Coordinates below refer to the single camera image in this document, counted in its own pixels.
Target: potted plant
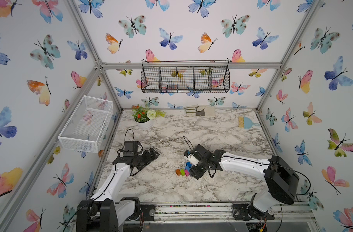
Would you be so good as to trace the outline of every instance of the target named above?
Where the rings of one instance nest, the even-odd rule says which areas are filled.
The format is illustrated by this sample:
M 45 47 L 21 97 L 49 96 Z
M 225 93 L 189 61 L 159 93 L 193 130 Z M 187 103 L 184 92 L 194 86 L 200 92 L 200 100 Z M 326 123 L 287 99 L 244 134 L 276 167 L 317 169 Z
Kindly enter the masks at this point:
M 154 110 L 139 105 L 133 106 L 133 108 L 134 114 L 132 116 L 142 130 L 149 130 L 153 125 L 153 119 L 157 117 L 165 117 L 166 115 L 165 112 L 160 111 L 159 109 Z

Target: teal butterfly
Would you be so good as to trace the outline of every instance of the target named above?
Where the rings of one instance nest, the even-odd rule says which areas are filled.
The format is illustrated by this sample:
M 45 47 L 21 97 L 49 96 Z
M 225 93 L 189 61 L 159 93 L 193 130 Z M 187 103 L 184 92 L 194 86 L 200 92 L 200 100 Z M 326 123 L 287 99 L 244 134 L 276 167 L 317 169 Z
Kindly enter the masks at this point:
M 125 34 L 127 34 L 130 38 L 134 37 L 134 31 L 135 34 L 137 31 L 142 35 L 146 34 L 147 27 L 142 24 L 146 21 L 146 17 L 144 15 L 136 17 L 134 21 L 132 20 L 131 16 L 130 18 L 128 16 L 126 17 L 130 20 L 131 23 L 125 19 L 118 21 L 118 24 L 124 28 Z

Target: yellow butterfly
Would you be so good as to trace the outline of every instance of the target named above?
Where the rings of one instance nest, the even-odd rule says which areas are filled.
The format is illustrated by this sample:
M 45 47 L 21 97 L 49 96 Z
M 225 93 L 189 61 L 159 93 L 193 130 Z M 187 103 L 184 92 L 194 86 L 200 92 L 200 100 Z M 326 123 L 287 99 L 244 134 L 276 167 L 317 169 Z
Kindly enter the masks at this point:
M 198 47 L 198 50 L 200 51 L 200 53 L 204 53 L 204 52 L 208 51 L 211 48 L 211 45 L 217 40 L 218 39 L 215 39 L 213 42 L 211 42 L 211 39 L 206 34 L 206 32 L 203 33 L 202 36 L 201 36 L 202 45 Z
M 107 33 L 105 35 L 105 40 L 108 42 L 108 44 L 110 44 L 107 49 L 112 54 L 114 54 L 120 50 L 120 45 L 121 45 L 121 42 L 123 41 L 123 39 L 121 39 L 121 41 L 118 43 L 118 41 L 112 35 Z

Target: black cable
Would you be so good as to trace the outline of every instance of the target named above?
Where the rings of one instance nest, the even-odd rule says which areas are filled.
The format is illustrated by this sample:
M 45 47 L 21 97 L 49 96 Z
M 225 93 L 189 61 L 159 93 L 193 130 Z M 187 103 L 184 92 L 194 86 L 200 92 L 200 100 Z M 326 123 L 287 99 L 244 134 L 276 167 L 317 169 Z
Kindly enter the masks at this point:
M 283 217 L 283 213 L 282 213 L 282 205 L 280 203 L 280 207 L 281 207 L 281 223 L 280 226 L 278 227 L 278 229 L 276 230 L 276 232 L 280 229 L 281 225 L 282 225 L 282 217 Z

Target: black wire basket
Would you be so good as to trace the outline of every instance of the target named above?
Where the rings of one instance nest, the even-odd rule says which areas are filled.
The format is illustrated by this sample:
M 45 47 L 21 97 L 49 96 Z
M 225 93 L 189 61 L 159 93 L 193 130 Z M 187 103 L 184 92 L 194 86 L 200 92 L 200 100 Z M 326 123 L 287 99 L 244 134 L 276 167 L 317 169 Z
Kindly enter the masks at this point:
M 186 92 L 228 92 L 230 88 L 229 61 L 210 61 L 203 66 L 193 65 L 196 61 L 142 62 L 143 93 L 186 93 Z

